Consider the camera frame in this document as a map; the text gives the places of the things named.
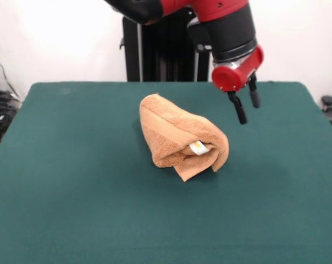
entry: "towel label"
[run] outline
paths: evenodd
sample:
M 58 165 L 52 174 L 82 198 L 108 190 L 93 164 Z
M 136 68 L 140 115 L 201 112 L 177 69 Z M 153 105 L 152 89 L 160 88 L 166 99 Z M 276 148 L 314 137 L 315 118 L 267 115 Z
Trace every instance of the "towel label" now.
M 207 149 L 200 141 L 194 142 L 189 145 L 191 150 L 198 156 L 208 153 L 210 150 Z

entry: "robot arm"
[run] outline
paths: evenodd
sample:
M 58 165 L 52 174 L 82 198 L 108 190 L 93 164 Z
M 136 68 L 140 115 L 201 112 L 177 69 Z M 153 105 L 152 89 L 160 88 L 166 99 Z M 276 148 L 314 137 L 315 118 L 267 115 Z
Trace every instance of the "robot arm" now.
M 241 124 L 245 110 L 236 93 L 249 84 L 254 107 L 260 107 L 256 71 L 263 62 L 263 50 L 256 32 L 249 0 L 105 0 L 114 9 L 138 24 L 149 25 L 185 6 L 197 17 L 188 30 L 197 52 L 211 52 L 214 85 L 226 92 Z

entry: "green table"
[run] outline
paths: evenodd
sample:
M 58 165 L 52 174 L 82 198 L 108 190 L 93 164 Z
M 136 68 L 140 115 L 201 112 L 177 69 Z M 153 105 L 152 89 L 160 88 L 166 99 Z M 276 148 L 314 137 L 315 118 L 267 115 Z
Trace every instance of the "green table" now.
M 332 127 L 301 84 L 258 87 L 242 126 L 212 84 L 34 85 L 0 146 L 0 264 L 332 263 Z M 153 165 L 155 92 L 227 134 L 220 173 Z

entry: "folded towel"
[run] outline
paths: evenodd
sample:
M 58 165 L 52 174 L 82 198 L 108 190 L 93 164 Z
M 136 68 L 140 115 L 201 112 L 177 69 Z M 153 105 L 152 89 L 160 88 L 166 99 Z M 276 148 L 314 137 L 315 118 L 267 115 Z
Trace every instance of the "folded towel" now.
M 158 94 L 143 99 L 140 121 L 154 164 L 174 167 L 184 182 L 209 167 L 217 172 L 228 159 L 228 138 L 219 128 Z

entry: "cable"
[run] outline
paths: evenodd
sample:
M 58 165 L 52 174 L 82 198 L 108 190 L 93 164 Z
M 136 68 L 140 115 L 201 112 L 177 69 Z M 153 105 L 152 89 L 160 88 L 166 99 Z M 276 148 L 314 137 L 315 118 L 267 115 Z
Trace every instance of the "cable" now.
M 19 98 L 17 92 L 14 90 L 13 86 L 11 85 L 11 83 L 8 81 L 7 76 L 6 76 L 6 72 L 5 72 L 5 68 L 3 67 L 3 65 L 0 63 L 0 68 L 2 69 L 2 73 L 3 73 L 3 77 L 5 79 L 5 81 L 7 82 L 8 86 L 10 87 L 10 89 L 13 91 L 13 93 L 17 96 L 17 98 Z

